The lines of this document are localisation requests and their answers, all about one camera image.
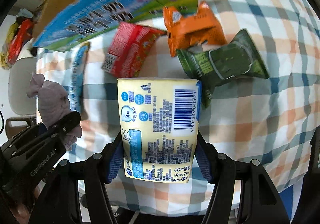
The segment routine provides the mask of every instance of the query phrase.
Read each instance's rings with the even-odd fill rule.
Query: white label
[[[103,63],[103,66],[102,66],[102,69],[105,70],[108,73],[111,73],[112,68],[113,68],[116,60],[117,60],[117,56],[112,55],[110,53],[107,53],[106,54],[106,59],[105,59],[105,61]]]
[[[182,17],[182,15],[181,15],[180,12],[174,11],[174,12],[172,13],[172,21],[173,21],[173,23],[178,22],[181,17]]]

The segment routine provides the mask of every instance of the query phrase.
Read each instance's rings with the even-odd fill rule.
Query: barcode
[[[115,64],[117,60],[117,56],[107,53],[106,54],[106,59],[103,63],[102,69],[105,70],[108,73],[111,73],[111,70],[113,68],[113,65]]]
[[[193,94],[195,90],[174,90],[174,118],[173,129],[192,129],[195,115],[193,110]]]

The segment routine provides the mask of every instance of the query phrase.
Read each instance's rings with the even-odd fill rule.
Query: chair
[[[9,74],[9,104],[14,113],[21,117],[12,117],[5,122],[5,132],[10,139],[28,126],[36,124],[36,99],[27,97],[32,74],[36,72],[36,58],[22,58],[15,62]]]

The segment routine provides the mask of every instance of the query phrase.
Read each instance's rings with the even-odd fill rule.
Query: orange snack bag
[[[195,15],[184,18],[175,7],[164,7],[163,17],[171,57],[176,56],[176,49],[200,45],[205,41],[209,45],[227,43],[220,22],[205,1],[201,1]]]

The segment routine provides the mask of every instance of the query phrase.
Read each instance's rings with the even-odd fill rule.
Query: red bag
[[[102,69],[117,78],[138,77],[151,47],[165,34],[156,28],[121,22]]]
[[[9,46],[7,63],[14,64],[20,54],[23,43],[31,39],[31,34],[28,33],[28,30],[33,28],[33,22],[30,19],[23,21],[18,28],[18,33],[11,41]]]

